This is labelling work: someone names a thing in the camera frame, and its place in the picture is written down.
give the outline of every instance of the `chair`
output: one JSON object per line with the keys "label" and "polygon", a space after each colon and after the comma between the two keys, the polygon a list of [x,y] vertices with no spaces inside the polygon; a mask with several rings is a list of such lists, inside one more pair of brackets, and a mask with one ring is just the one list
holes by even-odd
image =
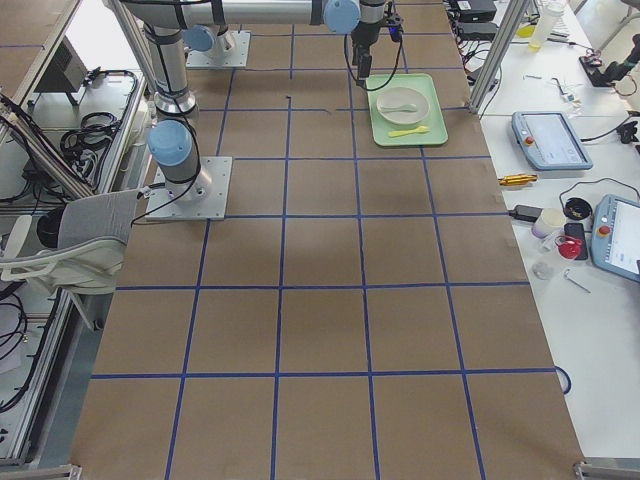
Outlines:
{"label": "chair", "polygon": [[31,216],[20,216],[0,258],[0,278],[7,282],[24,280],[46,296],[62,288],[69,293],[87,327],[94,329],[96,324],[89,319],[80,295],[115,290],[137,193],[127,190],[71,202],[60,221],[58,248],[36,255],[18,256],[32,222]]}
{"label": "chair", "polygon": [[611,43],[611,40],[613,40],[616,35],[618,35],[618,33],[620,33],[620,31],[627,26],[627,24],[631,21],[631,20],[635,20],[636,18],[640,18],[640,12],[636,12],[633,13],[633,9],[635,8],[636,10],[640,9],[640,0],[620,0],[622,3],[624,3],[625,5],[629,6],[629,9],[627,10],[627,16],[624,17],[622,19],[622,21],[618,24],[618,26],[616,27],[616,29],[613,31],[613,33],[611,35],[609,35],[609,38],[607,38],[604,43],[600,46],[600,50],[604,50],[604,48],[609,45],[609,43]]}

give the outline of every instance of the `black round object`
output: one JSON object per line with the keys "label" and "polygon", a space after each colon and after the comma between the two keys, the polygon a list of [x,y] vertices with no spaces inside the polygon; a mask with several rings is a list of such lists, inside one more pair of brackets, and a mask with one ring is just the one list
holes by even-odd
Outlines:
{"label": "black round object", "polygon": [[64,206],[51,210],[38,219],[36,233],[40,243],[47,248],[58,248],[58,232]]}
{"label": "black round object", "polygon": [[582,198],[573,197],[564,204],[564,215],[571,220],[584,220],[593,213],[589,202]]}

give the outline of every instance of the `yellow screwdriver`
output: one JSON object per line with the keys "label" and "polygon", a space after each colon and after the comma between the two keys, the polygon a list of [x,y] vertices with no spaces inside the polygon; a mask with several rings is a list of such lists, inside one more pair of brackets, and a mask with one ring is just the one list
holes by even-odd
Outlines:
{"label": "yellow screwdriver", "polygon": [[513,187],[516,185],[526,185],[529,182],[535,182],[538,180],[537,175],[530,175],[528,173],[518,173],[517,175],[507,175],[498,179],[500,185],[503,187]]}

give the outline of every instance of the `black remote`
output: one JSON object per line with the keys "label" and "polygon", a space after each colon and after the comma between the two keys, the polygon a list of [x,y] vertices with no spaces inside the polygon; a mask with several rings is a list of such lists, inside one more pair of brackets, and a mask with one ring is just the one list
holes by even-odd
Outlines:
{"label": "black remote", "polygon": [[587,240],[584,238],[584,226],[578,222],[569,222],[564,224],[564,234],[582,241],[582,250],[576,260],[586,260],[589,258],[589,249],[587,248]]}

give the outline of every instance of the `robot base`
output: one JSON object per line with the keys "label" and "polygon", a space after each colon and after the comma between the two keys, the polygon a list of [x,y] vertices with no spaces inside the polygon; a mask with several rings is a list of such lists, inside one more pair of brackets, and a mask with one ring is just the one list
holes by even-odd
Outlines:
{"label": "robot base", "polygon": [[249,42],[251,34],[245,31],[232,31],[236,47],[233,51],[221,58],[211,58],[202,52],[194,50],[187,57],[188,70],[220,70],[225,68],[246,67],[249,57]]}
{"label": "robot base", "polygon": [[[201,157],[201,169],[211,178],[212,189],[201,198],[188,202],[170,203],[161,209],[150,213],[147,218],[154,220],[212,220],[224,219],[227,209],[227,195],[229,193],[229,181],[231,179],[231,157]],[[164,175],[160,168],[156,172],[154,183],[164,182]],[[147,212],[158,208],[169,201],[169,194],[165,188],[153,190],[149,196]]]}

